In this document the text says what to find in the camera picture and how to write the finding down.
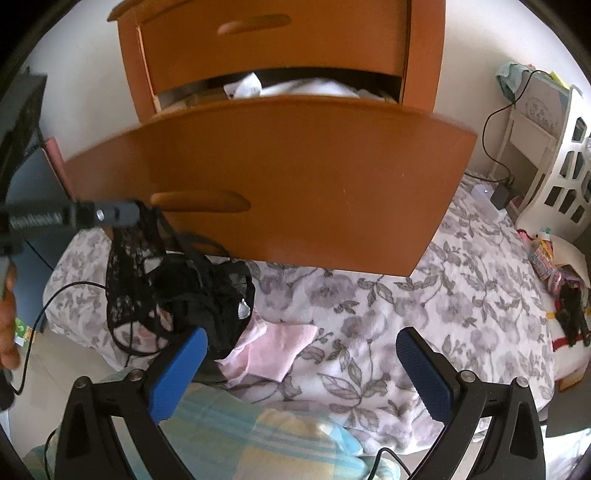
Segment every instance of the pink cloth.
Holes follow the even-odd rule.
[[[317,331],[314,325],[269,323],[254,311],[236,348],[216,362],[228,379],[228,387],[238,385],[247,374],[281,382],[298,353],[312,343]]]

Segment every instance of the white wall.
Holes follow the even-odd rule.
[[[495,72],[506,61],[554,70],[591,102],[591,86],[562,42],[518,0],[447,0],[443,65],[435,111],[480,134],[486,117],[505,106]],[[486,149],[498,152],[509,110],[491,119]],[[469,168],[488,173],[492,162],[479,142]]]
[[[47,73],[41,130],[55,136],[64,159],[138,124],[121,60],[120,0],[82,0],[35,47],[25,65]]]

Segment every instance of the wooden dresser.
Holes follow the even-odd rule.
[[[127,0],[109,20],[141,122],[170,89],[285,67],[394,76],[402,105],[432,112],[445,0]]]

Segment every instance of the power adapter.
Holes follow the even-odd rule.
[[[497,210],[502,210],[509,205],[509,202],[514,197],[513,188],[506,183],[499,183],[491,196],[491,203]]]

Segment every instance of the tiled floor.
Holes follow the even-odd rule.
[[[92,381],[99,381],[113,372],[93,350],[49,330],[38,335],[31,351],[25,390],[9,412],[12,442],[19,455],[44,444],[61,422],[76,378],[86,375]],[[20,385],[21,375],[22,367],[15,372],[15,385]],[[480,444],[470,445],[454,480],[467,477],[479,449]],[[406,455],[402,459],[413,471],[425,453]]]

